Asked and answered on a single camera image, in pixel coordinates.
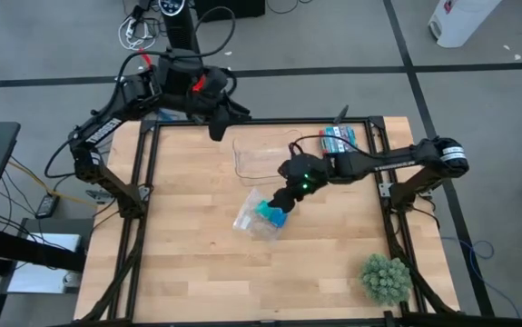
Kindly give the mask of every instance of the black metal frame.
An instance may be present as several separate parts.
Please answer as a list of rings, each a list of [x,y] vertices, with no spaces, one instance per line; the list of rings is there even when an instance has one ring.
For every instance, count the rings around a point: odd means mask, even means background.
[[[325,118],[281,118],[281,119],[253,119],[251,121],[242,123],[242,125],[258,125],[258,124],[331,124],[333,121],[332,118],[325,117]],[[363,124],[365,131],[366,131],[366,137],[368,140],[368,146],[369,151],[371,153],[377,152],[376,145],[375,145],[375,138],[374,138],[374,128],[378,130],[379,133],[379,140],[382,144],[381,151],[388,151],[389,150],[389,140],[388,136],[386,134],[384,119],[381,116],[372,116],[372,117],[348,117],[344,118],[343,123],[345,124]],[[160,135],[160,129],[163,127],[178,127],[178,126],[192,126],[194,125],[194,122],[192,121],[176,121],[176,122],[154,122],[154,121],[142,121],[142,125],[140,127],[140,135],[138,139],[138,146],[136,149],[135,154],[135,161],[133,164],[133,175],[132,175],[132,183],[138,183],[140,171],[142,168],[142,155],[144,151],[144,144],[146,139],[146,134],[150,130],[153,131],[152,135],[152,145],[150,149],[149,159],[148,159],[148,167],[147,167],[147,173],[145,178],[145,184],[146,185],[152,185],[153,181],[153,173],[155,169],[155,159],[157,156],[158,151],[158,142],[159,142],[159,135]],[[383,182],[383,175],[381,172],[377,172],[374,174],[376,178],[376,183],[382,183]],[[395,183],[397,181],[396,173],[394,170],[389,171],[389,181],[392,183]],[[379,198],[379,203],[381,206],[382,216],[384,219],[384,223],[390,223],[391,224],[391,218],[390,218],[390,206],[389,201]],[[142,238],[142,246],[143,247],[143,237],[145,233],[145,225],[147,217],[149,214],[145,215],[145,219],[142,219],[140,221],[140,227],[138,227],[138,234],[136,237]],[[131,232],[131,223],[132,219],[125,219],[123,222],[123,230],[122,230],[122,238],[120,240],[119,245],[119,252],[117,256],[117,265],[116,265],[116,272],[121,269],[121,265],[123,264],[126,254],[127,254],[127,248],[128,243],[130,239],[130,232]],[[399,228],[402,231],[403,235],[403,242],[406,245],[406,255],[409,257],[411,262],[416,265],[416,258],[414,255],[414,248],[411,241],[411,237],[409,235],[409,228],[408,223],[406,221],[406,216],[402,213],[399,215]],[[140,260],[137,260],[135,265],[132,269],[132,277],[127,297],[127,304],[126,304],[126,310],[125,310],[125,319],[129,319],[130,321],[133,319],[133,313],[134,313],[134,306],[135,306],[135,298],[137,294],[138,284],[139,284],[139,271],[141,269],[141,256]],[[426,302],[418,289],[418,287],[414,286],[414,294],[415,294],[415,300],[416,305],[419,308],[420,312],[426,312]],[[117,312],[116,308],[118,306],[119,296],[116,294],[116,296],[113,298],[113,301],[109,308],[108,313],[108,319],[115,319],[117,318]],[[405,314],[407,312],[410,312],[409,306],[406,302],[403,302],[400,305],[400,309],[402,314]],[[325,325],[379,325],[379,326],[386,326],[387,325],[388,317],[384,319],[349,319],[349,320],[326,320],[326,321],[283,321],[279,322],[279,325],[285,326],[285,325],[312,325],[312,324],[318,324],[319,326],[325,326]],[[219,325],[233,325],[233,326],[251,326],[254,324],[258,324],[260,322],[195,322],[195,323],[176,323],[176,322],[167,322],[167,323],[156,323],[156,324],[134,324],[134,326],[219,326]]]

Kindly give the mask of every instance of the wooden board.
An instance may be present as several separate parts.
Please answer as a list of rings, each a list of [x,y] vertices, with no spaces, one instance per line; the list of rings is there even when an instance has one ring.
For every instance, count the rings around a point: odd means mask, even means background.
[[[386,125],[392,147],[412,144],[406,118],[388,117]],[[125,124],[113,139],[109,167],[125,181],[132,171],[138,126]],[[398,308],[378,307],[369,300],[357,282],[369,255],[388,254],[372,175],[306,197],[291,212],[278,241],[232,229],[253,185],[269,197],[284,185],[274,178],[243,180],[235,173],[235,156],[241,175],[275,174],[286,156],[286,150],[274,150],[275,144],[316,134],[322,127],[233,126],[220,143],[210,141],[206,127],[161,130],[135,322],[379,318],[386,310],[399,315]],[[358,146],[368,149],[363,126],[354,129]],[[320,151],[317,139],[302,146],[305,152]],[[399,179],[418,169],[399,170]],[[422,200],[415,205],[431,210]],[[416,212],[408,219],[421,273],[446,304],[458,308],[434,221]],[[122,221],[115,217],[94,232],[75,318],[93,307],[113,277]]]

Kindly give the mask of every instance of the white container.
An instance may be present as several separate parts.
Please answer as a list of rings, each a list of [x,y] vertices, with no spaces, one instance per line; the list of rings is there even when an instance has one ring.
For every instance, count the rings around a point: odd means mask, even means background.
[[[501,0],[440,0],[428,22],[437,44],[462,46]]]

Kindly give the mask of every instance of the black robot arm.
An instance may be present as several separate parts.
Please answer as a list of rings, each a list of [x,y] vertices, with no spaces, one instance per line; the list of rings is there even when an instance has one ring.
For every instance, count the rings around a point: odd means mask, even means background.
[[[286,187],[273,195],[269,206],[279,207],[288,213],[295,202],[302,201],[305,195],[315,193],[328,183],[353,183],[370,173],[413,165],[424,168],[405,183],[394,183],[389,188],[391,206],[396,210],[408,210],[416,194],[433,190],[442,184],[443,179],[457,178],[468,171],[464,149],[449,138],[423,139],[419,144],[384,154],[367,154],[357,150],[319,158],[291,151],[291,159],[278,170],[286,179]]]
[[[193,51],[174,49],[161,54],[157,66],[123,77],[108,105],[92,111],[92,117],[69,135],[77,178],[98,183],[111,193],[123,218],[143,216],[145,206],[137,186],[111,172],[95,146],[124,122],[139,120],[160,108],[208,123],[210,137],[220,141],[228,126],[251,119],[249,110],[224,91],[227,74],[221,68],[202,65]]]

